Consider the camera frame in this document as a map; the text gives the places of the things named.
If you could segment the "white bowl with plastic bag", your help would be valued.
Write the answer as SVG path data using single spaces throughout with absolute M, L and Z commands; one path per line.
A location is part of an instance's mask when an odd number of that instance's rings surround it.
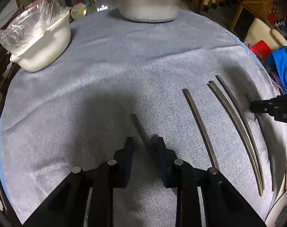
M 0 31 L 10 61 L 28 72 L 40 71 L 66 50 L 71 39 L 70 7 L 58 0 L 37 0 Z

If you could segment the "small yellow fan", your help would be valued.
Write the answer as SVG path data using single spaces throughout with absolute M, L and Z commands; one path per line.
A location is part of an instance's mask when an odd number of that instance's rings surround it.
M 71 17 L 73 20 L 78 20 L 86 16 L 87 7 L 83 3 L 75 4 L 71 9 Z

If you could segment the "aluminium pot with lid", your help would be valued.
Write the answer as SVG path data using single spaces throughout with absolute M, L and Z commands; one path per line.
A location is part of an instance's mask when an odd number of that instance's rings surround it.
M 173 21 L 182 0 L 117 0 L 120 14 L 130 21 L 163 23 Z

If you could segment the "blue cloth garment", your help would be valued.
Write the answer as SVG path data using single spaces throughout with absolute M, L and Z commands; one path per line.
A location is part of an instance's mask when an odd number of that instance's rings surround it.
M 266 60 L 267 66 L 276 70 L 283 87 L 287 91 L 287 46 L 271 52 Z

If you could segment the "grey tablecloth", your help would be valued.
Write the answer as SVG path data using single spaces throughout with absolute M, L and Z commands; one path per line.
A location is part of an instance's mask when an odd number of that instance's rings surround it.
M 265 183 L 261 197 L 245 146 L 207 85 L 214 81 L 239 117 L 216 75 L 253 133 Z M 36 73 L 19 70 L 11 81 L 0 149 L 19 220 L 26 221 L 73 167 L 97 167 L 131 136 L 131 180 L 114 191 L 114 225 L 174 226 L 176 197 L 164 188 L 130 115 L 137 115 L 149 136 L 163 137 L 179 158 L 206 170 L 210 159 L 183 89 L 198 108 L 221 173 L 265 219 L 285 174 L 287 125 L 260 115 L 272 157 L 272 192 L 266 144 L 248 108 L 252 100 L 279 94 L 261 63 L 227 30 L 193 12 L 147 24 L 112 9 L 73 22 L 70 45 L 54 63 Z

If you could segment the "red child chair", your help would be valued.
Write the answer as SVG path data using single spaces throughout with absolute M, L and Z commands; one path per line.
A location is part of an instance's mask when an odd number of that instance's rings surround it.
M 272 52 L 271 48 L 263 40 L 260 40 L 249 48 L 260 61 L 266 61 Z

